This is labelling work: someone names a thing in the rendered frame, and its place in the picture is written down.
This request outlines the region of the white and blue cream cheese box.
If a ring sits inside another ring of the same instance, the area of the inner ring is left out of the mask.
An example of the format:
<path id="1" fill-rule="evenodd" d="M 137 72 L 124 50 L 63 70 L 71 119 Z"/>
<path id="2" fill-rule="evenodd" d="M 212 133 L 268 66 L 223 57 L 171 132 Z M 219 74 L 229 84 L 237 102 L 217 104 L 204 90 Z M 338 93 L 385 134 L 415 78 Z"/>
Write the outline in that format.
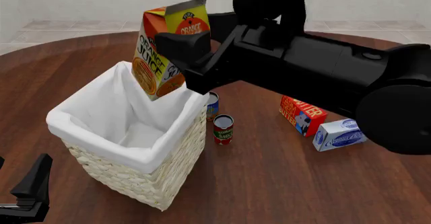
<path id="1" fill-rule="evenodd" d="M 348 118 L 321 124 L 312 143 L 317 151 L 322 152 L 365 141 L 367 138 L 357 122 Z"/>

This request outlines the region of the white cloth basket liner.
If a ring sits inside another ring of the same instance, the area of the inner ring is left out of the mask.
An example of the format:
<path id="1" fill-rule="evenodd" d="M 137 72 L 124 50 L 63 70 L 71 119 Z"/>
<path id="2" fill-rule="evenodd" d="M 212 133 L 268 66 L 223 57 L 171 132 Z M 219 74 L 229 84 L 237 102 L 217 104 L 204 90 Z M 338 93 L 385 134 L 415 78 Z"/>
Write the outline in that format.
<path id="1" fill-rule="evenodd" d="M 132 76 L 131 63 L 123 61 L 53 108 L 46 123 L 70 145 L 149 174 L 206 111 L 208 98 L 181 86 L 150 100 Z"/>

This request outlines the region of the red butter box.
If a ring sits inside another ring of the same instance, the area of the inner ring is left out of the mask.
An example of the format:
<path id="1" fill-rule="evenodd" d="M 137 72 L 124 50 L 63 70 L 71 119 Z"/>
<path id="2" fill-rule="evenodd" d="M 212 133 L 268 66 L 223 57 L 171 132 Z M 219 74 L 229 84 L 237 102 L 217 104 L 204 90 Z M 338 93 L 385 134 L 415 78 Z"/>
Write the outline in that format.
<path id="1" fill-rule="evenodd" d="M 288 96 L 282 96 L 279 112 L 303 137 L 315 135 L 327 117 L 321 108 Z"/>

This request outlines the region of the tomato sauce tin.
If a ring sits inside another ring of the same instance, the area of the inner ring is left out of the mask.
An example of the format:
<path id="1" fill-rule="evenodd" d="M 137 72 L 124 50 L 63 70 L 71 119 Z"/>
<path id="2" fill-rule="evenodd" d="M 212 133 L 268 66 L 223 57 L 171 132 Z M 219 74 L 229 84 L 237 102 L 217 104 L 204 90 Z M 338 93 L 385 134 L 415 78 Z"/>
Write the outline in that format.
<path id="1" fill-rule="evenodd" d="M 213 138 L 217 145 L 229 145 L 233 137 L 234 120 L 227 114 L 220 114 L 213 120 Z"/>

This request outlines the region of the pale wicker basket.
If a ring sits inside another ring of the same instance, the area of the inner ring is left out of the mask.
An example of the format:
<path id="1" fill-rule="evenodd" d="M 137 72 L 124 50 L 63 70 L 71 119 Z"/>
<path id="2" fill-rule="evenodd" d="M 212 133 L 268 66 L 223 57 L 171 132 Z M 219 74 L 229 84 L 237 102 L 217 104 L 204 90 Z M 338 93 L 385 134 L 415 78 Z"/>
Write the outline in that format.
<path id="1" fill-rule="evenodd" d="M 174 149 L 152 173 L 115 163 L 96 153 L 63 141 L 85 171 L 97 181 L 118 193 L 165 211 L 180 191 L 187 176 L 205 147 L 206 120 L 202 107 L 190 127 L 183 133 Z"/>

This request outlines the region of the orange juice carton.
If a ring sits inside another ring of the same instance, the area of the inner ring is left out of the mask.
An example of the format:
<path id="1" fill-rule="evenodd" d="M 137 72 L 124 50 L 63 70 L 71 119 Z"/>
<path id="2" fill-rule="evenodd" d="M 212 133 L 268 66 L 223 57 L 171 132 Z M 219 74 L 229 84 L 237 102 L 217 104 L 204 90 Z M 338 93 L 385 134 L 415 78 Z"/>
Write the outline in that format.
<path id="1" fill-rule="evenodd" d="M 206 1 L 184 1 L 143 13 L 131 72 L 151 101 L 185 82 L 179 69 L 159 54 L 155 35 L 164 32 L 189 35 L 210 30 Z"/>

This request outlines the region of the blue labelled tin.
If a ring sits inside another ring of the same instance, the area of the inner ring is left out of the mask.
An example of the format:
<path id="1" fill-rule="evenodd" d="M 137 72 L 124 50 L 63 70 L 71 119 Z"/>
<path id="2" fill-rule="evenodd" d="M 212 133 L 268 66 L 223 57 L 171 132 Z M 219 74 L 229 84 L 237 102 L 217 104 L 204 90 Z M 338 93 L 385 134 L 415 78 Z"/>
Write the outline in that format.
<path id="1" fill-rule="evenodd" d="M 219 113 L 219 96 L 216 92 L 209 92 L 209 99 L 207 101 L 207 121 L 212 121 Z"/>

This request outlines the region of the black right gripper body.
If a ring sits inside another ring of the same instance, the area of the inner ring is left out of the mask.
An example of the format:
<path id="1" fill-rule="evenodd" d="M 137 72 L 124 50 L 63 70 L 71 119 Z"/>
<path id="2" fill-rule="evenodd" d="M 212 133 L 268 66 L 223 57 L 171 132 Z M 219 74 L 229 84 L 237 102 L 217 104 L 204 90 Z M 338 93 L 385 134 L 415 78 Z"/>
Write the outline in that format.
<path id="1" fill-rule="evenodd" d="M 239 42 L 246 26 L 234 12 L 211 13 L 208 19 L 209 31 L 184 36 L 190 50 L 184 71 L 186 85 L 199 94 L 242 78 L 237 60 L 244 56 Z"/>

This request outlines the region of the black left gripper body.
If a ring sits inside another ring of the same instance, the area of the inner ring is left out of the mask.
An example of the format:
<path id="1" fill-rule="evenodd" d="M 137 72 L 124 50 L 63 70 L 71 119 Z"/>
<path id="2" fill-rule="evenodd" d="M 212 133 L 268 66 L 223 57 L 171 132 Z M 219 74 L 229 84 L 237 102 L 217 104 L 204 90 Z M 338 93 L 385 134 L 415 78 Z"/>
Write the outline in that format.
<path id="1" fill-rule="evenodd" d="M 0 223 L 39 223 L 45 220 L 49 205 L 30 202 L 30 205 L 0 204 Z"/>

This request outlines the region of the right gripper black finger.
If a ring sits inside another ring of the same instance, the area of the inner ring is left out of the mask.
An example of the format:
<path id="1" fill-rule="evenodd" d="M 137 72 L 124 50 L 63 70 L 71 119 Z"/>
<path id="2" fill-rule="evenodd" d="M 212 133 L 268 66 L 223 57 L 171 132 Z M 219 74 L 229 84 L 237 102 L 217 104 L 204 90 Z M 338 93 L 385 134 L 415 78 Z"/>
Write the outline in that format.
<path id="1" fill-rule="evenodd" d="M 198 34 L 155 35 L 156 49 L 175 66 L 204 66 L 213 56 L 210 31 Z"/>

